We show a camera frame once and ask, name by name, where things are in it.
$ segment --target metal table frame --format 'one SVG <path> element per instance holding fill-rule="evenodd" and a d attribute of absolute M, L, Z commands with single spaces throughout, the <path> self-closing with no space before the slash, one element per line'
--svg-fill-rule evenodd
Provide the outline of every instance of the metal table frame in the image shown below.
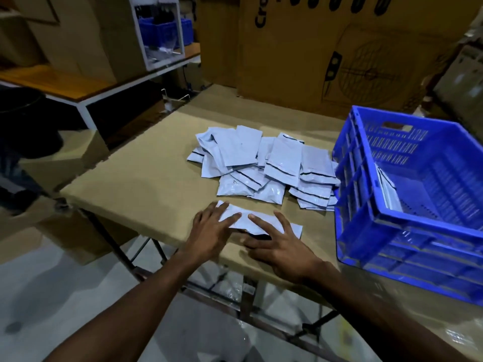
<path fill-rule="evenodd" d="M 94 123 L 94 120 L 92 119 L 92 117 L 89 113 L 88 105 L 90 105 L 92 103 L 96 103 L 96 102 L 98 102 L 102 99 L 105 99 L 107 97 L 110 97 L 114 94 L 120 93 L 123 90 L 129 89 L 129 88 L 136 86 L 136 85 L 139 85 L 142 82 L 148 81 L 148 80 L 155 78 L 157 76 L 164 75 L 166 72 L 170 72 L 172 70 L 175 70 L 178 67 L 182 67 L 184 65 L 189 64 L 190 62 L 196 62 L 197 60 L 199 60 L 199 55 L 193 56 L 193 57 L 188 58 L 186 60 L 182 60 L 178 63 L 173 63 L 171 65 L 167 65 L 160 70 L 149 73 L 148 75 L 144 75 L 140 78 L 137 78 L 134 81 L 129 81 L 129 82 L 126 82 L 122 85 L 113 85 L 111 88 L 107 88 L 107 90 L 102 90 L 98 94 L 95 94 L 91 97 L 87 97 L 85 99 L 81 99 L 81 100 L 78 100 L 78 101 L 70 100 L 70 99 L 65 98 L 65 97 L 58 97 L 56 95 L 51 95 L 51 94 L 46 94 L 45 96 L 48 99 L 55 100 L 55 101 L 65 103 L 65 104 L 69 104 L 69 105 L 76 107 L 77 111 L 81 115 L 81 118 L 84 121 L 84 123 L 86 124 L 87 128 L 97 131 L 96 124 Z M 21 87 L 21 85 L 12 84 L 10 82 L 6 82 L 6 81 L 3 81 L 3 80 L 0 80 L 0 85 L 4 85 L 4 86 L 8 86 L 8 87 Z"/>
<path fill-rule="evenodd" d="M 152 272 L 137 267 L 133 264 L 133 261 L 136 257 L 141 253 L 141 250 L 146 246 L 149 241 L 154 243 L 158 253 L 161 256 L 161 265 L 163 265 L 167 260 L 167 256 L 164 253 L 163 249 L 159 242 L 155 239 L 148 238 L 142 246 L 138 249 L 136 254 L 129 259 L 123 250 L 119 247 L 119 245 L 114 241 L 111 237 L 109 232 L 105 229 L 103 224 L 99 221 L 99 219 L 95 216 L 94 213 L 89 212 L 85 209 L 79 209 L 79 211 L 87 217 L 87 219 L 92 223 L 94 228 L 100 233 L 102 238 L 109 244 L 112 248 L 115 256 L 119 259 L 121 263 L 127 268 L 127 270 L 139 281 L 142 282 L 146 278 L 148 278 Z M 320 335 L 320 328 L 331 321 L 333 318 L 339 315 L 339 312 L 336 310 L 332 310 L 329 314 L 321 317 L 313 324 L 303 323 L 301 325 L 301 330 L 296 334 L 290 334 L 273 324 L 283 324 L 281 321 L 276 320 L 275 318 L 264 314 L 263 310 L 254 305 L 255 294 L 257 292 L 258 281 L 252 280 L 251 278 L 244 275 L 244 284 L 242 290 L 242 297 L 241 302 L 236 302 L 226 296 L 223 296 L 217 292 L 213 291 L 213 288 L 216 284 L 221 282 L 226 273 L 221 274 L 218 277 L 218 280 L 214 283 L 214 285 L 210 286 L 209 288 L 205 288 L 200 286 L 192 281 L 187 281 L 183 287 L 179 290 L 179 293 L 184 294 L 192 299 L 195 299 L 203 304 L 209 305 L 214 307 L 218 311 L 221 311 L 227 315 L 230 315 L 236 319 L 239 319 L 245 323 L 250 324 L 258 329 L 263 330 L 269 334 L 274 335 L 277 338 L 280 338 L 294 346 L 297 346 L 301 349 L 304 349 L 310 353 L 315 354 L 318 357 L 326 359 L 330 362 L 347 362 L 347 360 L 342 359 L 341 357 L 337 356 L 328 346 L 325 348 L 321 347 L 320 345 L 316 345 L 311 343 L 307 340 L 301 339 L 305 335 L 315 335 L 317 342 L 319 341 Z M 267 323 L 262 319 L 268 319 L 272 323 Z"/>

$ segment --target blue bin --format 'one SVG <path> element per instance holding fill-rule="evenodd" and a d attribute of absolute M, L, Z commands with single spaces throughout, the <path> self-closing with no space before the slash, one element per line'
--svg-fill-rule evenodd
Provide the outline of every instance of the blue bin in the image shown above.
<path fill-rule="evenodd" d="M 353 107 L 332 155 L 340 261 L 483 305 L 483 149 L 461 125 Z M 404 212 L 385 206 L 374 163 Z"/>
<path fill-rule="evenodd" d="M 184 45 L 187 46 L 193 43 L 193 24 L 191 20 L 181 18 L 181 27 Z M 153 24 L 153 18 L 141 18 L 139 19 L 139 29 L 141 30 L 142 42 L 145 46 L 179 48 L 176 22 L 156 25 Z"/>

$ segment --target table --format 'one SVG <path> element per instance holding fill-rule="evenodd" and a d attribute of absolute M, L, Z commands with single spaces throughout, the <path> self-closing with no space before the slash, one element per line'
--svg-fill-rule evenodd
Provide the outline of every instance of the table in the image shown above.
<path fill-rule="evenodd" d="M 166 65 L 155 71 L 135 79 L 114 83 L 73 75 L 54 70 L 50 65 L 36 65 L 32 67 L 13 67 L 0 71 L 0 85 L 9 87 L 26 86 L 38 89 L 46 97 L 77 108 L 88 129 L 97 130 L 88 105 L 110 97 L 123 90 L 129 89 L 142 82 L 148 81 L 166 72 L 196 62 L 199 59 L 199 43 L 192 43 L 184 48 L 185 58 L 171 65 Z"/>
<path fill-rule="evenodd" d="M 238 124 L 260 129 L 264 135 L 286 132 L 304 139 L 306 144 L 331 150 L 343 121 L 245 100 L 237 97 L 234 89 L 213 85 L 108 160 L 78 177 L 61 194 L 82 208 L 94 225 L 95 213 L 178 247 L 185 242 L 195 213 L 218 199 L 218 179 L 201 178 L 200 165 L 186 161 L 197 146 L 195 134 L 210 126 L 234 127 Z M 268 214 L 274 209 L 281 210 L 291 222 L 303 225 L 301 240 L 317 256 L 335 264 L 354 284 L 400 307 L 471 358 L 483 360 L 483 308 L 339 263 L 333 213 L 301 210 L 288 192 L 281 206 L 244 197 L 219 199 L 229 199 L 236 206 Z M 116 250 L 121 261 L 141 280 L 143 271 L 136 269 L 119 252 Z M 251 304 L 251 291 L 256 288 L 257 281 L 267 281 L 327 304 L 320 296 L 281 280 L 269 266 L 249 258 L 236 234 L 230 238 L 218 262 L 245 276 L 246 286 L 240 305 L 226 306 L 223 303 L 226 300 L 192 285 L 187 285 L 183 292 L 327 360 L 341 360 L 301 338 L 262 323 L 255 317 L 259 310 Z M 310 332 L 313 326 L 305 325 L 305 329 Z"/>

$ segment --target hand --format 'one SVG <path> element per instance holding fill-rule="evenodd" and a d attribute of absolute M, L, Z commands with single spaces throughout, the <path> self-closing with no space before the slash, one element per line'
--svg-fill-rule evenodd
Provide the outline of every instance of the hand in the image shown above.
<path fill-rule="evenodd" d="M 229 203 L 224 202 L 220 207 L 216 207 L 216 203 L 212 202 L 204 211 L 196 213 L 193 228 L 183 247 L 183 251 L 194 257 L 199 265 L 220 255 L 231 234 L 229 227 L 242 215 L 235 213 L 220 222 Z"/>
<path fill-rule="evenodd" d="M 248 255 L 272 266 L 274 273 L 292 283 L 302 283 L 316 271 L 321 259 L 300 241 L 292 230 L 290 222 L 280 212 L 274 211 L 285 233 L 280 233 L 268 222 L 250 214 L 248 218 L 268 233 L 272 240 L 256 240 L 247 237 L 244 245 L 250 250 Z"/>

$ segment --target finger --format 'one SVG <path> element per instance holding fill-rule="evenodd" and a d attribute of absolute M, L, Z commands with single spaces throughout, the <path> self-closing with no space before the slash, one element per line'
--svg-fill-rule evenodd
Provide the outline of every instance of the finger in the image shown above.
<path fill-rule="evenodd" d="M 202 214 L 203 214 L 203 212 L 202 212 L 202 211 L 200 211 L 200 212 L 196 213 L 195 218 L 193 219 L 193 226 L 194 226 L 194 225 L 196 225 L 198 222 L 200 222 L 200 221 L 201 221 L 201 219 L 202 219 Z"/>
<path fill-rule="evenodd" d="M 253 249 L 248 251 L 248 256 L 258 261 L 270 264 L 272 260 L 272 250 L 270 249 Z"/>
<path fill-rule="evenodd" d="M 286 234 L 295 235 L 289 220 L 287 220 L 287 218 L 281 212 L 274 211 L 273 214 L 280 221 L 281 226 L 284 228 Z"/>
<path fill-rule="evenodd" d="M 252 249 L 272 249 L 275 244 L 271 240 L 257 240 L 252 237 L 247 237 L 242 243 L 247 248 Z"/>
<path fill-rule="evenodd" d="M 263 221 L 261 218 L 255 216 L 254 214 L 249 214 L 248 218 L 266 233 L 268 233 L 272 238 L 277 235 L 281 235 L 281 233 L 270 223 Z"/>
<path fill-rule="evenodd" d="M 223 221 L 220 222 L 221 227 L 228 228 L 231 225 L 233 225 L 236 221 L 238 221 L 241 217 L 241 213 L 235 213 L 234 215 L 231 215 L 230 217 L 224 219 Z"/>
<path fill-rule="evenodd" d="M 211 214 L 213 213 L 213 210 L 216 208 L 216 204 L 218 202 L 211 202 L 208 207 L 205 208 L 202 214 L 202 219 L 201 221 L 206 221 L 207 219 L 210 218 Z"/>
<path fill-rule="evenodd" d="M 215 208 L 212 215 L 213 219 L 220 221 L 221 215 L 226 211 L 229 205 L 230 202 L 226 201 L 221 203 L 219 207 Z"/>

